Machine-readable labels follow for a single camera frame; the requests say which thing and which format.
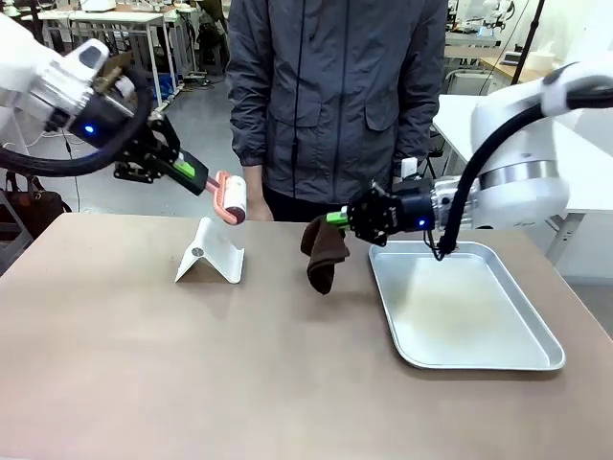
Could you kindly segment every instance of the silver baking tray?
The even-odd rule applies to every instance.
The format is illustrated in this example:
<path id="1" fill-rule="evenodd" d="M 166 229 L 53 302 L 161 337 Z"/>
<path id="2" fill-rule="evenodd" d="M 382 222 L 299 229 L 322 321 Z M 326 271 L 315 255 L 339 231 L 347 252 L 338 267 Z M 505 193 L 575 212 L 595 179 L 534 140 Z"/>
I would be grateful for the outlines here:
<path id="1" fill-rule="evenodd" d="M 422 241 L 370 259 L 400 355 L 428 369 L 555 371 L 562 347 L 498 256 L 477 242 L 437 262 Z"/>

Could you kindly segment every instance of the person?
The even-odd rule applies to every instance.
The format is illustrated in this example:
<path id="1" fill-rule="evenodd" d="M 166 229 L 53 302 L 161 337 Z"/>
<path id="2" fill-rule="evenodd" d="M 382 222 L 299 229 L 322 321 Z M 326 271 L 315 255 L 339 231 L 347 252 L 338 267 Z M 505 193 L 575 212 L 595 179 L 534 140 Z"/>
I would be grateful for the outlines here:
<path id="1" fill-rule="evenodd" d="M 250 219 L 310 221 L 423 159 L 446 0 L 233 0 L 227 78 Z"/>

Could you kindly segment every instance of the brown cloth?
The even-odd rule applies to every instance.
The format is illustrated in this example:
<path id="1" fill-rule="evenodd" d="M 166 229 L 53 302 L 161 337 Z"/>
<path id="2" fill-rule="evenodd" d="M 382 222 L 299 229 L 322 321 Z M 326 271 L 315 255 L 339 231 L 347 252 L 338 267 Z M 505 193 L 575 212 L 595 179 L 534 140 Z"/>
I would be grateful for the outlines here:
<path id="1" fill-rule="evenodd" d="M 345 232 L 330 225 L 326 216 L 311 222 L 303 234 L 300 249 L 310 257 L 306 275 L 317 292 L 328 294 L 334 282 L 334 266 L 350 256 Z"/>

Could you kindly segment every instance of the jacket pocket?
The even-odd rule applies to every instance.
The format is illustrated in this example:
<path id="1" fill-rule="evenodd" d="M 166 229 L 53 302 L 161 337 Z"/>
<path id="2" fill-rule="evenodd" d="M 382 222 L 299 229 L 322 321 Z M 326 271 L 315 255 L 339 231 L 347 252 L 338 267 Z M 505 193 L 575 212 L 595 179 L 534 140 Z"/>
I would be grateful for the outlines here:
<path id="1" fill-rule="evenodd" d="M 383 186 L 390 182 L 399 114 L 397 91 L 375 96 L 364 106 L 364 136 L 359 161 L 368 164 L 370 177 Z"/>
<path id="2" fill-rule="evenodd" d="M 267 177 L 271 182 L 285 182 L 292 179 L 292 144 L 294 141 L 295 96 L 282 87 L 273 87 L 268 105 L 266 142 L 268 154 Z M 321 98 L 300 91 L 296 113 L 296 135 L 298 138 L 297 171 L 301 178 L 308 171 L 315 170 L 319 155 L 319 118 L 322 109 Z"/>

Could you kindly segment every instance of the black bag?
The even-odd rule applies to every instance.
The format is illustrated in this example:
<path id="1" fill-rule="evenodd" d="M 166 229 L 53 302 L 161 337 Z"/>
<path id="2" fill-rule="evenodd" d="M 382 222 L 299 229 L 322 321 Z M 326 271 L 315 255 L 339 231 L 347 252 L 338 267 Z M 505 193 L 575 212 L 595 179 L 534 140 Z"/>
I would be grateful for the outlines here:
<path id="1" fill-rule="evenodd" d="M 64 203 L 56 192 L 46 191 L 35 175 L 26 175 L 28 192 L 22 192 L 17 185 L 14 172 L 7 172 L 6 191 L 4 193 L 12 209 L 19 216 L 34 239 L 38 238 L 58 216 L 64 212 L 72 213 L 70 206 Z M 9 210 L 0 208 L 0 222 L 13 223 Z M 11 241 L 15 234 L 0 232 L 0 241 Z"/>

